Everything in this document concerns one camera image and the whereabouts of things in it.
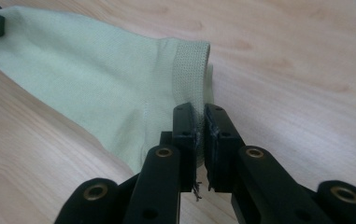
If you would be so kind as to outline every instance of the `light wood tabletop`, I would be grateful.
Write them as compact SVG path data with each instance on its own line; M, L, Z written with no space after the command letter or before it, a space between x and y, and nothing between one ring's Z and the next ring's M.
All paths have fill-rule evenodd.
M356 186L356 1L39 1L149 37L211 43L215 104L300 184ZM82 182L132 172L0 72L0 224L52 223ZM230 196L183 194L180 223L236 223Z

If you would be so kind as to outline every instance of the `wooden surface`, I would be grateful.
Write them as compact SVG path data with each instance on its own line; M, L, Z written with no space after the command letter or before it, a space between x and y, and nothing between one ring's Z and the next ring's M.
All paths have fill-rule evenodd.
M2 1L151 37L211 42L215 104L301 184L356 185L356 1ZM200 170L200 179L205 170ZM0 223L51 223L73 190L129 169L0 72ZM236 223L228 195L184 194L181 223Z

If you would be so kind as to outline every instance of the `round hole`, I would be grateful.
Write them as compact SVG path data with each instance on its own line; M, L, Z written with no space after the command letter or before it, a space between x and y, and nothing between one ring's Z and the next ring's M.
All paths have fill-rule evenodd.
M253 158L261 158L262 156L264 156L264 153L257 149L257 148L249 148L246 151L247 155Z
M155 209L145 209L142 213L143 218L145 219L155 219L158 216L158 212Z
M88 201L96 201L103 198L107 193L107 185L105 184L95 184L84 191L84 198Z
M224 136L224 137L228 137L230 135L231 135L230 133L221 133L221 136Z
M169 157L172 155L172 150L169 148L160 148L155 151L155 154L159 157Z
M294 211L294 213L297 215L298 218L300 218L303 221L310 221L312 219L311 215L304 210L296 210Z
M356 193L350 189L334 186L330 189L330 191L337 199L345 203L356 203Z

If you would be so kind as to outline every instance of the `green fabric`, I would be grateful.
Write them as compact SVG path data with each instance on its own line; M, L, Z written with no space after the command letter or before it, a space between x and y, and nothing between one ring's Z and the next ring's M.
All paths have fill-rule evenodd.
M0 70L134 172L161 131L172 130L176 105L191 102L202 130L203 106L212 100L207 42L152 39L78 14L29 7L4 8L0 15L6 17Z

